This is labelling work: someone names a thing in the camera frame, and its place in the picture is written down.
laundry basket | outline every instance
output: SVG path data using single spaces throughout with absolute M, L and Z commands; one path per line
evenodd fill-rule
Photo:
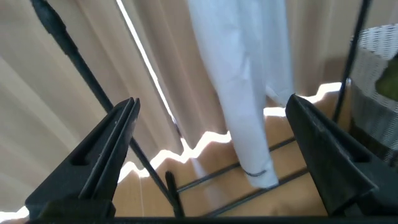
M 377 93 L 375 82 L 398 51 L 398 24 L 362 31 L 351 72 L 350 134 L 398 168 L 398 102 Z

black metal frame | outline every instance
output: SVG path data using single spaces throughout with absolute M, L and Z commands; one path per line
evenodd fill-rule
M 36 11 L 36 14 L 38 15 L 40 21 L 43 23 L 44 27 L 46 28 L 47 32 L 53 35 L 54 39 L 57 41 L 59 46 L 62 48 L 62 50 L 65 52 L 67 56 L 69 56 L 70 60 L 73 62 L 74 66 L 76 66 L 76 69 L 79 71 L 80 75 L 83 77 L 84 81 L 86 81 L 87 85 L 89 86 L 90 90 L 94 93 L 95 97 L 98 99 L 98 101 L 101 103 L 105 111 L 108 113 L 109 111 L 112 110 L 113 104 L 109 100 L 108 96 L 102 89 L 101 85 L 98 83 L 96 80 L 95 76 L 91 72 L 91 70 L 88 68 L 87 64 L 81 57 L 77 46 L 74 44 L 72 41 L 72 38 L 68 35 L 68 32 L 66 31 L 65 24 L 62 22 L 61 18 L 59 15 L 51 8 L 51 6 L 48 4 L 46 0 L 31 0 L 32 5 Z M 362 29 L 362 26 L 364 24 L 364 21 L 366 19 L 366 14 L 368 12 L 368 9 L 370 7 L 371 0 L 363 0 L 361 10 L 359 12 L 358 16 L 358 21 L 354 30 L 354 38 L 351 43 L 351 47 L 349 50 L 349 57 L 346 62 L 346 68 L 344 71 L 343 75 L 343 80 L 341 82 L 341 88 L 339 92 L 339 97 L 338 97 L 338 102 L 336 104 L 336 109 L 335 109 L 335 114 L 333 115 L 333 120 L 337 121 L 340 111 L 341 111 L 341 106 L 343 104 L 344 100 L 344 95 L 345 95 L 345 87 L 346 87 L 346 81 L 349 76 L 349 73 L 351 71 L 352 64 L 354 62 L 355 58 L 355 53 L 356 53 L 356 46 L 358 43 L 359 39 L 359 32 Z M 282 146 L 285 146 L 289 143 L 292 143 L 295 141 L 294 138 L 287 139 L 283 142 L 278 143 L 275 146 L 272 146 L 270 148 L 271 151 L 276 150 Z M 165 179 L 167 183 L 167 187 L 165 184 L 162 182 L 161 178 L 159 175 L 156 173 L 154 168 L 151 166 L 148 158 L 146 158 L 145 154 L 139 147 L 138 143 L 135 141 L 134 138 L 131 138 L 130 145 L 132 147 L 132 150 L 134 153 L 137 155 L 139 160 L 142 162 L 142 165 L 148 170 L 150 176 L 153 178 L 154 182 L 157 184 L 158 188 L 162 191 L 162 193 L 165 195 L 166 199 L 169 201 L 171 206 L 173 206 L 174 209 L 174 214 L 176 217 L 184 217 L 184 211 L 182 207 L 182 203 L 180 201 L 179 193 L 188 190 L 192 187 L 195 187 L 203 182 L 206 182 L 207 180 L 210 180 L 212 178 L 215 178 L 217 176 L 220 176 L 232 169 L 235 169 L 239 167 L 239 163 L 232 164 L 228 167 L 225 167 L 223 169 L 220 169 L 212 174 L 209 174 L 205 177 L 202 177 L 200 179 L 194 180 L 193 182 L 190 182 L 188 184 L 185 184 L 181 187 L 177 187 L 177 184 L 175 182 L 175 178 L 173 173 L 171 172 L 166 172 Z M 241 205 L 242 203 L 245 203 L 257 196 L 260 196 L 274 188 L 277 188 L 285 183 L 288 183 L 290 180 L 296 179 L 297 177 L 300 177 L 304 174 L 306 174 L 308 170 L 303 169 L 300 170 L 282 180 L 280 180 L 280 184 L 271 188 L 271 189 L 259 189 L 253 193 L 250 193 L 248 195 L 245 195 L 227 205 L 224 207 L 221 207 L 219 209 L 216 209 L 210 213 L 207 213 L 206 217 L 214 217 L 217 216 L 223 212 L 226 212 L 228 210 L 231 210 L 234 207 L 237 207 Z

white cloth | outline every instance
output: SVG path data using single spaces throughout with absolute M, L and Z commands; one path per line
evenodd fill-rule
M 264 130 L 266 95 L 294 93 L 285 1 L 188 0 L 201 57 L 254 187 L 278 183 Z

